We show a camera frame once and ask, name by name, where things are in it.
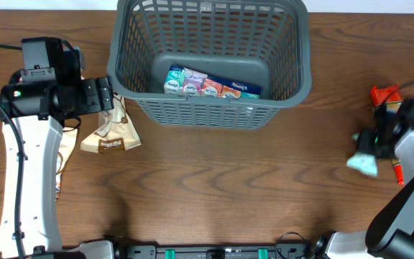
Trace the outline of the Kleenex tissue multipack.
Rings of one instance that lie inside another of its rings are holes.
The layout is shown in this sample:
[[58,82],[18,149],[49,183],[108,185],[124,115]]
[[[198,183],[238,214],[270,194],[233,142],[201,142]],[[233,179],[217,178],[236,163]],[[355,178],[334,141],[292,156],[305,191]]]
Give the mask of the Kleenex tissue multipack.
[[164,91],[166,94],[179,96],[258,99],[262,88],[251,83],[210,76],[179,65],[171,65]]

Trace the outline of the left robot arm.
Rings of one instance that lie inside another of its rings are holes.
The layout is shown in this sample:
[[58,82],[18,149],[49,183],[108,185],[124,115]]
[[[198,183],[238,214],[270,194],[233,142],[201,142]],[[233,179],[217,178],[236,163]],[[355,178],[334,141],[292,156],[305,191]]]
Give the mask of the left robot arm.
[[26,38],[22,54],[24,68],[0,92],[6,146],[0,258],[62,250],[55,175],[65,121],[114,107],[107,79],[83,79],[81,52],[69,42]]

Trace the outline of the spaghetti pack red ends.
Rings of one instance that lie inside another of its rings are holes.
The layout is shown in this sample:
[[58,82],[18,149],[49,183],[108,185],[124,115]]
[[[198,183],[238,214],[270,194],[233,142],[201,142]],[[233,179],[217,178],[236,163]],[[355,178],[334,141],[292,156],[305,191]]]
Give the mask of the spaghetti pack red ends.
[[[392,85],[385,88],[373,86],[370,90],[370,97],[372,99],[374,111],[379,112],[381,109],[384,109],[386,117],[395,115],[403,102],[398,85]],[[392,158],[391,163],[397,178],[397,183],[404,185],[405,181],[401,162],[396,158]]]

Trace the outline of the small teal wipes packet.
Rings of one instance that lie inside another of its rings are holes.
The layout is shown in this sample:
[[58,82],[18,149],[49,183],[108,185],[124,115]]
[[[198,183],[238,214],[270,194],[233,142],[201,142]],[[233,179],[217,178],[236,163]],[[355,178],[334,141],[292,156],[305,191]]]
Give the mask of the small teal wipes packet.
[[371,137],[360,132],[353,139],[356,140],[356,152],[347,160],[346,166],[366,176],[376,177],[378,169]]

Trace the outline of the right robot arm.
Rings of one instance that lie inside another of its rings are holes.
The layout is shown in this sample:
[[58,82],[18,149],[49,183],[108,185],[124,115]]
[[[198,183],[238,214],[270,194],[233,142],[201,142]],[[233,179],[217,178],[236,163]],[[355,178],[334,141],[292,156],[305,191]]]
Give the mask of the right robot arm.
[[414,258],[414,99],[395,113],[381,107],[375,117],[375,127],[358,134],[357,150],[373,159],[398,159],[405,185],[367,230],[321,239],[317,258]]

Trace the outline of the grey plastic basket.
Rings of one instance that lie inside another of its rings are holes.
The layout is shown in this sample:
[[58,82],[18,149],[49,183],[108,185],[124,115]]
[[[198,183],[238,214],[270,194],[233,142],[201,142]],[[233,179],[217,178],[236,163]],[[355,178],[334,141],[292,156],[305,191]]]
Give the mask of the grey plastic basket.
[[[258,99],[167,94],[172,65],[259,86]],[[107,77],[160,124],[256,129],[309,94],[301,0],[119,0]]]

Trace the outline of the treat bag beige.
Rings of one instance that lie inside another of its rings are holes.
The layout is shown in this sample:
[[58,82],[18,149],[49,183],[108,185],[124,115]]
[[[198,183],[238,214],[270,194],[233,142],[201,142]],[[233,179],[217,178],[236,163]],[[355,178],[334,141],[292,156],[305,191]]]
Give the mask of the treat bag beige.
[[100,127],[81,142],[82,151],[117,153],[141,145],[139,135],[127,114],[124,97],[114,93],[113,104],[113,109],[98,113]]

